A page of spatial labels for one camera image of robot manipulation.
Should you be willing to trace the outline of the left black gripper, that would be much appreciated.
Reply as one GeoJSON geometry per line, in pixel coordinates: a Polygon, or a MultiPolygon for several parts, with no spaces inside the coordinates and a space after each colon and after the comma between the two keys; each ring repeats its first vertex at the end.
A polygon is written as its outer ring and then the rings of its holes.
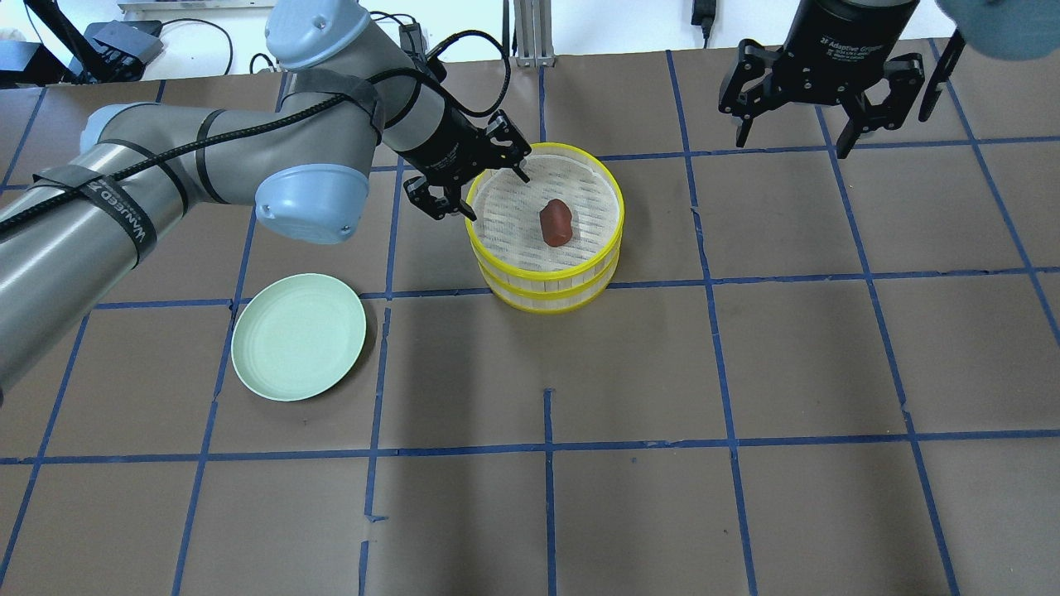
{"type": "Polygon", "coordinates": [[[508,169],[524,185],[531,181],[525,171],[531,144],[504,109],[478,127],[436,91],[412,92],[398,110],[393,150],[420,172],[402,188],[410,204],[432,220],[450,214],[477,220],[462,188],[485,170],[508,169]]]}

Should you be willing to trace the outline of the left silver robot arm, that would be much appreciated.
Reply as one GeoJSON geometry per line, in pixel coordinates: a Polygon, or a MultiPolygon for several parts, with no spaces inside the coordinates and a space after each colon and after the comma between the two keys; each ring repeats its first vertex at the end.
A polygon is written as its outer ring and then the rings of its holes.
{"type": "Polygon", "coordinates": [[[402,187],[432,220],[476,220],[463,188],[488,170],[528,181],[531,147],[511,118],[444,88],[440,56],[455,36],[416,58],[359,2],[279,1],[265,38],[292,76],[276,112],[102,107],[80,155],[35,174],[3,210],[3,390],[198,204],[249,206],[275,233],[336,244],[359,226],[379,146],[419,172],[402,187]]]}

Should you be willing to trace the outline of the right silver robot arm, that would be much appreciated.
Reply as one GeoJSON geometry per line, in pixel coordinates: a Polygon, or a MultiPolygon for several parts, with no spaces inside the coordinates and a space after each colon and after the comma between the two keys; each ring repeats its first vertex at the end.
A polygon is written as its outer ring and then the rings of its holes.
{"type": "Polygon", "coordinates": [[[996,60],[1026,62],[1058,48],[1056,1],[940,1],[954,23],[932,71],[919,53],[894,55],[916,1],[802,1],[785,42],[737,46],[720,83],[718,109],[738,122],[744,147],[754,120],[787,104],[840,106],[848,117],[836,141],[845,158],[864,133],[896,132],[911,112],[928,121],[967,46],[996,60]]]}

